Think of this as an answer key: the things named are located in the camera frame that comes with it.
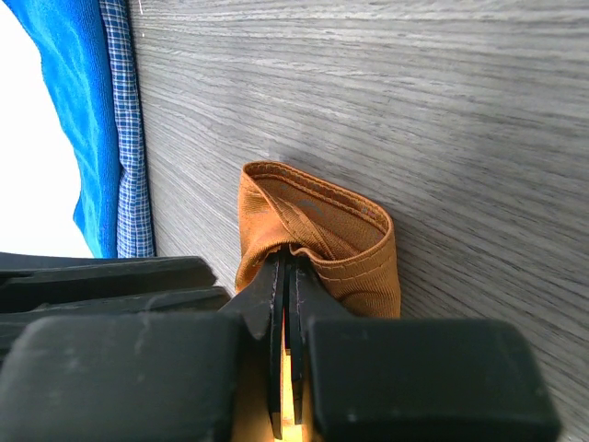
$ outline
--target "stitching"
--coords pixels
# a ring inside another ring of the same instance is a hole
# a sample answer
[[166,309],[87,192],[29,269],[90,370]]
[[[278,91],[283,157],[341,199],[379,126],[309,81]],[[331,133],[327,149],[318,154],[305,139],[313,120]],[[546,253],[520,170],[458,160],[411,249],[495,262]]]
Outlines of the stitching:
[[[281,218],[282,221],[284,221],[288,225],[288,227],[290,228],[290,230],[291,231],[296,231],[294,228],[291,227],[291,223],[288,220],[288,217],[287,216],[284,216],[282,209],[279,207],[279,205],[277,203],[274,203],[274,207],[273,208],[274,208],[274,210],[276,210],[278,212],[279,217]],[[318,240],[317,237],[315,236],[315,232],[313,232],[312,230],[311,230],[311,235],[313,235],[313,237],[315,238],[315,241],[317,241],[319,243],[322,243],[325,246],[325,244],[324,244],[325,241]],[[329,250],[329,247],[326,246],[326,248],[327,248],[327,250],[329,252],[329,255],[331,255],[331,257],[333,257],[333,253],[331,253],[331,250]]]
[[[294,205],[294,204],[291,204],[291,203],[287,202],[286,200],[284,200],[284,202],[286,204],[289,204],[289,205]],[[287,219],[287,216],[284,216],[283,210],[278,208],[278,204],[276,205],[276,209],[281,213],[281,218],[290,227],[291,226],[290,221]],[[317,229],[313,225],[313,222],[311,222],[311,226],[307,230],[311,233],[311,235],[313,236],[313,238],[315,239],[315,241],[322,245],[323,249],[325,249],[325,251],[329,255],[329,257],[332,260],[335,260],[335,255],[333,254],[333,251],[331,251],[331,247],[329,246],[328,242],[321,236],[321,234],[319,232],[317,232]]]
[[339,195],[340,197],[343,197],[344,199],[348,199],[351,200],[355,203],[357,203],[358,205],[364,207],[370,207],[374,212],[375,212],[375,218],[376,221],[386,224],[386,219],[382,216],[382,214],[379,214],[378,212],[380,212],[382,209],[380,207],[378,207],[377,205],[373,204],[371,201],[369,200],[363,200],[361,198],[359,198],[358,196],[352,194],[351,192],[346,192],[345,190],[339,190],[339,189],[335,189],[334,186],[329,186],[326,185],[325,183],[317,180],[317,179],[313,179],[313,178],[308,178],[305,177],[304,175],[301,174],[297,174],[295,172],[292,172],[291,170],[288,169],[282,169],[280,167],[278,167],[278,169],[280,169],[281,171],[284,172],[284,174],[280,173],[280,174],[276,174],[275,171],[272,170],[273,167],[271,165],[268,165],[265,167],[265,173],[262,175],[270,175],[273,176],[275,178],[279,178],[279,179],[283,179],[283,180],[287,180],[287,182],[293,182],[294,180],[294,184],[299,184],[300,183],[296,182],[297,180],[301,180],[304,182],[303,186],[312,191],[312,189],[309,189],[309,182],[310,183],[314,183],[316,184],[320,189],[326,191],[326,192],[331,192],[331,193],[335,193],[336,195]]
[[371,254],[369,254],[368,256],[363,257],[361,260],[358,261],[352,261],[352,262],[348,262],[348,263],[342,263],[339,265],[335,265],[337,263],[337,261],[334,261],[333,264],[334,265],[330,265],[330,264],[320,264],[318,262],[313,261],[313,265],[315,267],[318,267],[321,270],[327,270],[327,271],[335,271],[338,269],[342,269],[342,270],[346,270],[346,269],[350,269],[358,264],[360,264],[361,262],[365,262],[368,260],[372,260],[372,259],[376,259],[376,257],[379,254],[382,253],[386,253],[385,251],[385,246],[387,245],[387,241],[381,240],[378,244],[376,244],[376,247],[378,247],[377,250],[374,250]]
[[247,193],[249,195],[254,195],[254,196],[262,196],[260,194],[260,188],[257,188],[256,190],[251,190],[251,189],[241,189],[242,193]]
[[[319,180],[315,177],[312,177],[310,175],[306,176],[306,174],[304,174],[304,172],[301,172],[298,170],[291,170],[291,169],[288,169],[285,165],[282,165],[280,163],[273,163],[273,162],[272,163],[265,163],[264,162],[264,163],[259,163],[259,164],[253,164],[253,165],[250,165],[247,168],[247,170],[244,170],[244,171],[246,171],[246,173],[250,174],[249,173],[250,169],[254,169],[253,173],[255,175],[259,175],[257,170],[261,169],[261,170],[263,170],[264,174],[271,175],[274,178],[283,178],[283,179],[288,180],[287,179],[287,176],[288,176],[288,177],[291,177],[292,179],[299,179],[302,181],[306,181],[307,183],[313,182],[318,187],[322,188],[325,191],[333,192],[339,196],[342,196],[343,198],[347,198],[349,200],[352,200],[352,201],[356,202],[357,204],[359,204],[360,206],[366,205],[366,206],[372,208],[375,211],[375,216],[378,218],[377,221],[380,221],[384,225],[387,224],[387,219],[384,216],[382,216],[382,214],[379,213],[382,211],[382,209],[378,205],[372,203],[369,200],[363,200],[363,199],[359,198],[358,196],[354,195],[353,193],[351,193],[350,191],[346,191],[345,189],[335,189],[331,186],[328,186],[328,185],[326,185],[326,183],[322,182],[321,180]],[[279,173],[277,175],[275,169],[278,169],[281,172],[284,172],[284,174]]]
[[328,278],[327,276],[323,276],[321,273],[319,274],[319,277],[321,279],[326,280],[326,281],[335,281],[335,282],[350,281],[352,279],[356,279],[356,278],[359,278],[361,276],[366,276],[369,273],[376,272],[377,270],[380,270],[385,265],[387,265],[390,261],[392,261],[392,259],[393,259],[393,256],[392,255],[389,255],[388,258],[383,263],[381,263],[378,267],[375,267],[374,269],[370,269],[370,270],[368,270],[366,272],[362,272],[360,274],[356,274],[354,276],[350,276],[349,278]]
[[[374,219],[368,215],[363,214],[361,211],[359,211],[358,209],[355,209],[353,207],[350,207],[349,205],[345,205],[343,203],[340,203],[337,200],[334,200],[332,198],[329,198],[327,195],[323,195],[321,193],[315,192],[297,182],[292,182],[290,180],[288,180],[287,178],[285,178],[282,175],[276,175],[276,174],[263,174],[263,175],[257,175],[256,178],[259,179],[263,179],[263,178],[273,178],[276,180],[280,180],[283,182],[286,182],[287,184],[296,187],[296,189],[303,191],[307,194],[313,195],[315,197],[317,197],[318,199],[326,202],[326,203],[330,203],[333,204],[337,207],[339,207],[342,210],[345,210],[347,213],[351,214],[351,215],[356,215],[357,217],[363,219],[364,221],[366,221],[367,223],[369,223],[372,227],[375,227],[376,229],[378,229],[378,231],[380,231],[380,233],[382,233],[383,235],[387,233],[388,229],[390,228],[388,225],[387,220],[383,217],[382,219]],[[329,188],[324,187],[323,188],[326,191],[330,191],[331,190]],[[361,200],[354,200],[355,202],[357,202],[359,205],[366,205],[364,204]],[[376,210],[374,210],[373,212],[375,212],[375,215],[378,215],[379,217],[382,217],[381,214],[379,214]]]

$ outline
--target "white background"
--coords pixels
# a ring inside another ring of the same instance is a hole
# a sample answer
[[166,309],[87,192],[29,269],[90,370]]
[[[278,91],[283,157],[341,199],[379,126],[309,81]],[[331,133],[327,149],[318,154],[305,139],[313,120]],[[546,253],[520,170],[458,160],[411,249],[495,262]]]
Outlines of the white background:
[[91,257],[75,226],[74,151],[29,35],[0,2],[0,251]]

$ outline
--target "folded fabric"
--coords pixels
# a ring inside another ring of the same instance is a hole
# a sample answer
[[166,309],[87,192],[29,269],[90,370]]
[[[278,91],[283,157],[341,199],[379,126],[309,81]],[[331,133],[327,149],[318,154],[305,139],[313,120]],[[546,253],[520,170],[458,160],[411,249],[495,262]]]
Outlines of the folded fabric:
[[126,0],[99,0],[109,50],[122,165],[117,215],[119,258],[154,256],[144,133]]
[[309,257],[329,293],[349,311],[400,315],[393,221],[382,207],[285,164],[261,161],[243,168],[238,212],[237,292],[268,253],[289,246],[293,255]]
[[[121,165],[98,0],[5,2],[39,49],[43,79],[74,148],[81,178],[74,220],[94,256],[116,257]],[[37,123],[30,122],[32,130]]]

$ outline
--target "gray wooden wall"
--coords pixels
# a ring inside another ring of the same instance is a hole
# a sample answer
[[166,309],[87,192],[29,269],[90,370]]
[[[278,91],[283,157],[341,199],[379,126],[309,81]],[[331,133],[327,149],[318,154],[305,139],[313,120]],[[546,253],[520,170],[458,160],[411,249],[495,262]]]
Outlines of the gray wooden wall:
[[231,285],[243,163],[396,219],[406,317],[492,317],[589,441],[587,0],[130,0],[156,239]]

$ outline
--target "gray wood grain surface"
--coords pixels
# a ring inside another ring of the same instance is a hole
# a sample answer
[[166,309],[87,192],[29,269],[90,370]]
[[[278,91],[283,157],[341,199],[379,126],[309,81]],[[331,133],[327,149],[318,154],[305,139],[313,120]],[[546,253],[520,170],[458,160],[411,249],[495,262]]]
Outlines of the gray wood grain surface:
[[243,163],[396,219],[406,317],[533,343],[589,442],[586,0],[130,0],[156,242],[231,285]]

